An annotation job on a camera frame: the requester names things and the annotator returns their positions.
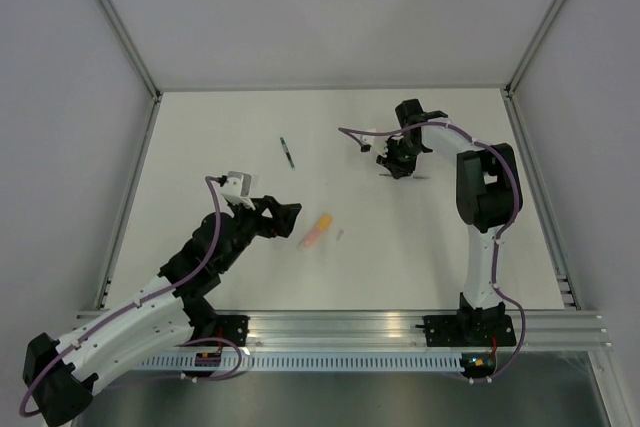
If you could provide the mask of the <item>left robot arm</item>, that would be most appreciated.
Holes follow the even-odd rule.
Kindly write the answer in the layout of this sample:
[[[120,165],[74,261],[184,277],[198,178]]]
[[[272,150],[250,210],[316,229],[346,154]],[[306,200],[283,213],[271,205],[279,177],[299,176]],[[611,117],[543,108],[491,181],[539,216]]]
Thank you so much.
[[[119,306],[57,338],[41,333],[28,343],[21,416],[62,426],[138,362],[215,338],[217,314],[206,295],[255,238],[289,237],[302,210],[271,196],[228,206],[227,213],[215,209],[204,217],[151,281]]]

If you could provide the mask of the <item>purple marker pen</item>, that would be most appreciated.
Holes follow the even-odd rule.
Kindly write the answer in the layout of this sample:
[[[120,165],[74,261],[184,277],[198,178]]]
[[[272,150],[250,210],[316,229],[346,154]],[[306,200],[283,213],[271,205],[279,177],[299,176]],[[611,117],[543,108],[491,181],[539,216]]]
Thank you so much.
[[[430,179],[429,176],[416,175],[416,174],[412,174],[412,175],[409,175],[409,176],[401,176],[401,177],[397,177],[397,176],[394,177],[391,173],[380,173],[378,175],[380,177],[390,178],[392,180],[419,180],[419,181],[424,181],[424,180],[429,180]]]

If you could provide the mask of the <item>pink highlighter pen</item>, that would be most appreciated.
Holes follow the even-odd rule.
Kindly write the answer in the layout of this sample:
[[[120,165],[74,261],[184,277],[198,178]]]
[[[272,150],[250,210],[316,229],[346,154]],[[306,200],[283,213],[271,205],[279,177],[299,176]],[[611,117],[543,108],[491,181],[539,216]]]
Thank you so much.
[[[316,224],[300,241],[300,243],[298,244],[298,248],[302,250],[311,248],[326,232],[326,229],[326,226]]]

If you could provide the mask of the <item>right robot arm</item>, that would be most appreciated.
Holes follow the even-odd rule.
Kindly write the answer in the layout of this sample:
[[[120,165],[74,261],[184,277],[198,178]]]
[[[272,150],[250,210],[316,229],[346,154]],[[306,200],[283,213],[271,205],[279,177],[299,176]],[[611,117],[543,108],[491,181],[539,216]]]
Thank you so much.
[[[442,111],[426,112],[416,99],[395,108],[401,131],[387,139],[376,162],[394,179],[411,176],[418,156],[436,152],[455,165],[455,201],[468,227],[467,276],[454,314],[426,315],[418,325],[429,347],[511,347],[515,335],[508,303],[526,319],[522,305],[498,287],[504,232],[522,208],[514,150],[487,144],[452,124]]]

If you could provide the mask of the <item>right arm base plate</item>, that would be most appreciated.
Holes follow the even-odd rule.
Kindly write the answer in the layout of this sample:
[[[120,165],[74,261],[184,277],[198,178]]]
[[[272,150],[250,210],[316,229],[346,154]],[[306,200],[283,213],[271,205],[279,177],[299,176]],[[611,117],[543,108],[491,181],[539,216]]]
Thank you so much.
[[[456,315],[426,315],[417,325],[428,347],[514,347],[517,344],[509,316],[498,321],[463,322]]]

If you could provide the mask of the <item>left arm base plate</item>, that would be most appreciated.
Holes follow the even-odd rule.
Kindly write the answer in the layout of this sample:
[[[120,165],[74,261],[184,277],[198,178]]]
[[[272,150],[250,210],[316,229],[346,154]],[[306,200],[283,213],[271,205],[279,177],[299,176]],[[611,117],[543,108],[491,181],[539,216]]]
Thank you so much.
[[[244,347],[249,333],[249,322],[250,317],[246,315],[217,315],[214,320],[205,325],[198,337],[224,338],[238,347]]]

